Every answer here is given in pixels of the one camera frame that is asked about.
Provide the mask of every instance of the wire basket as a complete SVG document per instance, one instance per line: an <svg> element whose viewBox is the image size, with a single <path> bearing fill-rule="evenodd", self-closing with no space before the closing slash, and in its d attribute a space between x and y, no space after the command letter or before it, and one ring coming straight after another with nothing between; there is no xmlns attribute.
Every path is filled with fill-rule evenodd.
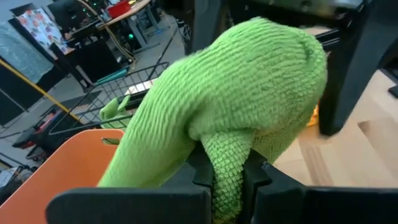
<svg viewBox="0 0 398 224"><path fill-rule="evenodd" d="M169 66L168 62L136 70L119 77L106 77L94 85L50 130L50 135L59 135L66 140L80 131L96 128L125 129L130 118L144 99L153 82ZM115 98L118 102L130 95L125 115L103 120L100 111Z"/></svg>

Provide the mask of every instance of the green knit fabric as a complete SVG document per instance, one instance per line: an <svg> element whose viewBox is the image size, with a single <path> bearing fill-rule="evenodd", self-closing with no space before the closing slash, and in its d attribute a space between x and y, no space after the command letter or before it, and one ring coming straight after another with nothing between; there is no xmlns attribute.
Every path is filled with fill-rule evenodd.
<svg viewBox="0 0 398 224"><path fill-rule="evenodd" d="M100 187L158 187L201 141L214 167L215 223L241 209L244 161L274 162L310 120L326 83L322 46L255 18L173 63L132 117Z"/></svg>
<svg viewBox="0 0 398 224"><path fill-rule="evenodd" d="M130 102L130 95L124 97L122 102L119 104L118 98L112 99L107 105L105 105L99 111L99 118L102 121L110 121L101 124L102 128L116 128L116 129L125 129L128 124L130 123L130 118L124 118L117 121L111 121L118 118L123 118L130 115L127 110L126 106Z"/></svg>

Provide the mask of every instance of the table leg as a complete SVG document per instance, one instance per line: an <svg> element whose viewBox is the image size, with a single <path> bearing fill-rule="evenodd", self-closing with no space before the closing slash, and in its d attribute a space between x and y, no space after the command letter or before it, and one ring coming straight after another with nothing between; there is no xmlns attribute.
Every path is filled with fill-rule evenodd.
<svg viewBox="0 0 398 224"><path fill-rule="evenodd" d="M155 27L155 30L159 30L159 26L157 25L156 19L155 19L154 15L152 14L152 11L148 4L145 6L145 10L147 11L147 15L149 17L150 23L152 23L152 26Z"/></svg>
<svg viewBox="0 0 398 224"><path fill-rule="evenodd" d="M139 44L141 45L141 48L138 50L135 50L134 53L139 53L144 50L151 49L160 44L159 42L154 43L154 44L148 44L147 41L145 40L144 36L141 34L140 30L137 28L136 23L130 18L127 19L127 22L129 23L129 26L130 26L132 32L134 33L135 37L137 38Z"/></svg>
<svg viewBox="0 0 398 224"><path fill-rule="evenodd" d="M393 28L397 7L398 2L390 0L369 3L330 53L328 83L319 105L321 134L340 131L374 72L391 59L398 37Z"/></svg>
<svg viewBox="0 0 398 224"><path fill-rule="evenodd" d="M145 24L139 18L139 13L137 14L137 21L138 21L139 26L141 26L141 29L142 30L144 30L144 29L146 30Z"/></svg>
<svg viewBox="0 0 398 224"><path fill-rule="evenodd" d="M71 73L75 80L79 83L79 85L83 89L83 92L86 92L93 87L93 85L81 75L79 70L76 69L76 64L74 62L71 62L55 43L52 43L49 48L58 58L58 62L60 63L60 65L66 68L67 72Z"/></svg>
<svg viewBox="0 0 398 224"><path fill-rule="evenodd" d="M145 11L147 12L147 15L148 15L148 18L150 20L150 23L155 28L155 31L146 34L146 36L150 37L152 35L158 34L159 32L162 32L163 30L167 30L167 29L171 28L170 26L165 26L163 28L159 28L159 25L157 24L156 19L155 19L154 15L153 15L149 5L145 6Z"/></svg>

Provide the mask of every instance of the yellow cable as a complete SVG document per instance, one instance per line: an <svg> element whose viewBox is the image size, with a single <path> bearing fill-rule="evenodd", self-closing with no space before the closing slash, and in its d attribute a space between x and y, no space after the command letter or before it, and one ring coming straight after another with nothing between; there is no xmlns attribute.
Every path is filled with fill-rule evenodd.
<svg viewBox="0 0 398 224"><path fill-rule="evenodd" d="M18 72L17 70L15 70L12 66L10 66L9 64L7 64L5 61L3 61L0 58L0 64L2 66L4 66L6 69L10 70L13 74L15 74L16 76L18 76L20 79L24 80L26 83L28 83L31 87L33 87L35 90L39 91L41 94L43 94L45 97L47 97L52 103L54 103L55 105L57 105L59 108L61 108L61 110L63 110L66 113L69 113L69 109L64 107L60 102L58 102L56 99L54 99L51 95L49 95L47 92L45 92L43 89L41 89L40 87L38 87L35 83L32 83L29 79L27 79L23 74L21 74L20 72ZM70 113L70 116L72 116L73 118L75 118L76 120L79 121L79 118L77 116L75 116L74 114Z"/></svg>

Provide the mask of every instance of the colorful poster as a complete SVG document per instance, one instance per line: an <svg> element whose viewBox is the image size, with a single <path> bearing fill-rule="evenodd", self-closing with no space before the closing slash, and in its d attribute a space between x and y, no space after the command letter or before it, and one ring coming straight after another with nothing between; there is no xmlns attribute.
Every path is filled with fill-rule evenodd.
<svg viewBox="0 0 398 224"><path fill-rule="evenodd" d="M60 29L43 9L28 10L17 18L53 58L56 56L49 49L52 43L55 43L64 54L68 52L68 46L65 44Z"/></svg>

